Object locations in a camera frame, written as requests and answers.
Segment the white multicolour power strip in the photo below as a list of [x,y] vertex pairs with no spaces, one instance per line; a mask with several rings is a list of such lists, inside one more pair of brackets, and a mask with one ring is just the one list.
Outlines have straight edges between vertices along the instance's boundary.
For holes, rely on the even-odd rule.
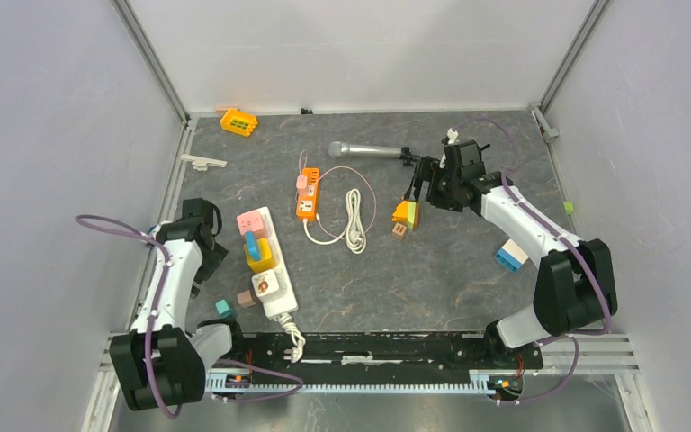
[[[276,260],[276,267],[271,270],[276,272],[281,288],[283,289],[283,294],[273,301],[260,301],[256,297],[257,304],[262,306],[264,314],[268,319],[274,320],[279,324],[292,324],[292,314],[298,309],[298,302],[296,300],[292,287],[292,281],[283,258],[283,252],[277,236],[277,230],[275,229],[269,209],[267,207],[261,207],[258,209],[263,213],[268,232],[267,239],[270,243],[274,253],[274,258]],[[253,285],[249,290],[255,293]]]

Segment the small pink plug adapter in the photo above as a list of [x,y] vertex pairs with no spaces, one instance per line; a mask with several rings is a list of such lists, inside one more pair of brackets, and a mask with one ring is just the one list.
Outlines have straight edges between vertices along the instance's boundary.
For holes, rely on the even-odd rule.
[[255,294],[250,290],[245,290],[237,294],[237,302],[241,308],[250,308],[257,304]]

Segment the pink charger with cable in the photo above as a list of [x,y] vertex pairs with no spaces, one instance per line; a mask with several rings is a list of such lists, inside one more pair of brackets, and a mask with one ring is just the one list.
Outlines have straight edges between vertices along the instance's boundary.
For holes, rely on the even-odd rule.
[[[298,155],[297,176],[295,178],[295,210],[297,204],[296,179],[303,168],[314,167],[309,164],[309,158],[310,153],[306,149],[301,150]],[[320,178],[316,217],[314,220],[299,220],[297,218],[303,226],[304,234],[315,245],[329,246],[337,242],[345,242],[352,251],[360,253],[366,247],[368,235],[376,222],[377,194],[374,187],[367,176],[353,166],[340,164],[328,168],[317,168],[320,170]],[[345,221],[339,231],[333,231],[324,226],[322,211],[327,206],[323,203],[323,198],[326,190],[346,175],[354,176],[361,184],[341,188],[345,206]]]

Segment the white cube adapter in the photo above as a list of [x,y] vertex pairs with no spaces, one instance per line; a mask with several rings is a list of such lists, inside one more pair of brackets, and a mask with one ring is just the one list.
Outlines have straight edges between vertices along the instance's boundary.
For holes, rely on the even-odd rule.
[[254,274],[251,281],[255,295],[261,302],[276,300],[283,294],[283,289],[274,270]]

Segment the pink cube socket adapter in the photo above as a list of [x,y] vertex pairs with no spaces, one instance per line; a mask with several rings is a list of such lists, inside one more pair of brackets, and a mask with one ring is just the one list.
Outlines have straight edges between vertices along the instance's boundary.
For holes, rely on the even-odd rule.
[[239,214],[236,221],[242,237],[245,237],[248,232],[252,232],[256,239],[268,237],[263,213],[259,209]]

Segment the yellow cube socket adapter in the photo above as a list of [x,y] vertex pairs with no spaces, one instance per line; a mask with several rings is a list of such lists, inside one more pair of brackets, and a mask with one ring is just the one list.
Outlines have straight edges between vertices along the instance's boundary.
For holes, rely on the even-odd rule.
[[276,267],[274,253],[267,238],[259,239],[252,247],[245,244],[244,252],[247,265],[254,274],[260,274]]

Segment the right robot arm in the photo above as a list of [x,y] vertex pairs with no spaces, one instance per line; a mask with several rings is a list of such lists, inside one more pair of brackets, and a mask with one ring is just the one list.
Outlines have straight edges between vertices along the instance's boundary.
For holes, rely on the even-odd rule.
[[487,326],[486,360],[506,367],[519,357],[520,347],[588,335],[588,325],[596,322],[603,324],[598,334],[608,332],[618,308],[608,245],[599,238],[583,240],[536,210],[505,173],[487,170],[483,151],[474,140],[446,139],[440,158],[414,155],[407,147],[400,157],[414,168],[407,201],[416,201],[426,185],[432,206],[472,210],[501,229],[537,268],[532,303]]

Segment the blue rounded adapter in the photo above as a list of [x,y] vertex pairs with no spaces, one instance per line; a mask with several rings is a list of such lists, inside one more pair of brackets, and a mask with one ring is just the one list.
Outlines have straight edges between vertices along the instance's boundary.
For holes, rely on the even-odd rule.
[[245,248],[247,252],[247,260],[249,262],[259,261],[262,257],[261,249],[258,246],[258,240],[252,230],[246,231],[244,234]]

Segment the wooden letter cube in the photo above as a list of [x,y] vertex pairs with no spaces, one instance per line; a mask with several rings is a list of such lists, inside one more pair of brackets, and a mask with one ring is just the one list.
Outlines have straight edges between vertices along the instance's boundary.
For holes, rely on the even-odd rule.
[[400,222],[396,222],[391,230],[391,235],[395,239],[404,239],[408,234],[408,227]]

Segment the colourful toy block stack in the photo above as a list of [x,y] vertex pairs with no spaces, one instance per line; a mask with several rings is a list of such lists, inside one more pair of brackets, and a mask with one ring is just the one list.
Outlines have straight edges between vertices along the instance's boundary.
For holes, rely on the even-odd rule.
[[404,224],[411,230],[417,228],[418,218],[419,204],[415,200],[403,200],[397,205],[391,216],[393,222]]

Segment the orange power strip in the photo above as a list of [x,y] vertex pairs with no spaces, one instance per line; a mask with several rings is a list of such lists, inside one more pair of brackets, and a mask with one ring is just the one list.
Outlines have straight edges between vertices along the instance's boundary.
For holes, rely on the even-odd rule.
[[296,216],[300,221],[312,221],[317,214],[320,170],[303,168],[296,179]]

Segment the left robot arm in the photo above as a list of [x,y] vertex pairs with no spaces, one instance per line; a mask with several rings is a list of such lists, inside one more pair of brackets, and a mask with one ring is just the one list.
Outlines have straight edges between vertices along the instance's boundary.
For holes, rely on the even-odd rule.
[[206,372],[216,360],[239,365],[247,343],[222,320],[189,336],[188,303],[228,254],[215,240],[220,211],[203,198],[185,200],[178,220],[155,236],[156,271],[144,306],[126,334],[112,338],[110,357],[123,398],[133,411],[180,408],[200,401]]

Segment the grey microphone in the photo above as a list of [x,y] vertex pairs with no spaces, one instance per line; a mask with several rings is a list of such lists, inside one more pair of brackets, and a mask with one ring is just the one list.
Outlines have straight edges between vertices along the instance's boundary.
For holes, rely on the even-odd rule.
[[332,141],[328,145],[328,154],[334,158],[401,158],[402,149],[386,146],[349,144],[343,141]]

